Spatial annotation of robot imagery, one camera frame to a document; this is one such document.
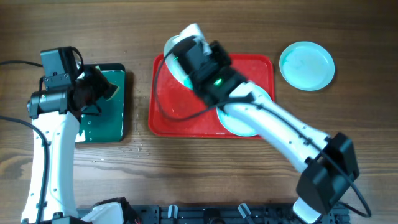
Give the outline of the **green dish sponge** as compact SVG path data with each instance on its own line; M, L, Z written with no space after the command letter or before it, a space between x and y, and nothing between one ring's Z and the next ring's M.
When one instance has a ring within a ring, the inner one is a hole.
M119 91L119 86L110 83L109 87L106 89L103 97L105 100L110 100L112 97L115 96L115 94Z

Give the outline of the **white round plate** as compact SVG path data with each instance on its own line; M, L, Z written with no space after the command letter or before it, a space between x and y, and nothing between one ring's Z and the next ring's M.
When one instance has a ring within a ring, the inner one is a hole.
M171 37L164 46L164 55L170 52L172 47L176 45L182 38L179 35ZM183 71L182 67L177 61L177 58L174 54L170 54L165 59L165 64L172 74L172 76L184 87L188 88L189 90L192 89L192 83L188 77L188 75Z

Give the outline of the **light blue plate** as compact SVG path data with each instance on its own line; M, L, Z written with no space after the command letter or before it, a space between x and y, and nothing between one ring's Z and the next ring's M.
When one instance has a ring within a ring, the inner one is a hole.
M241 137L253 137L257 135L254 129L244 124L242 121L225 114L221 109L217 108L216 113L221 125L234 135Z
M318 91L332 82L336 68L325 48L314 42L300 41L282 51L279 70L289 85L303 91Z

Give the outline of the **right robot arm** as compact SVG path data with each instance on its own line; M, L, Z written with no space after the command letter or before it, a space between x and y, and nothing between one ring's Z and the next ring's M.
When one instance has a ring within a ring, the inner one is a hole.
M201 37L179 37L170 54L207 107L219 107L273 145L301 174L293 205L296 216L315 223L340 202L359 176L353 142L307 126L264 96L231 66L222 46Z

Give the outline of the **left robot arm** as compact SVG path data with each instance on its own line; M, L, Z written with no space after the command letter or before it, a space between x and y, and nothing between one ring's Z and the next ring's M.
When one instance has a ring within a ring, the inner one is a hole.
M22 223L47 222L56 215L78 215L73 160L82 111L117 90L99 66L87 65L83 75L70 83L31 95L28 112L34 128L34 157Z

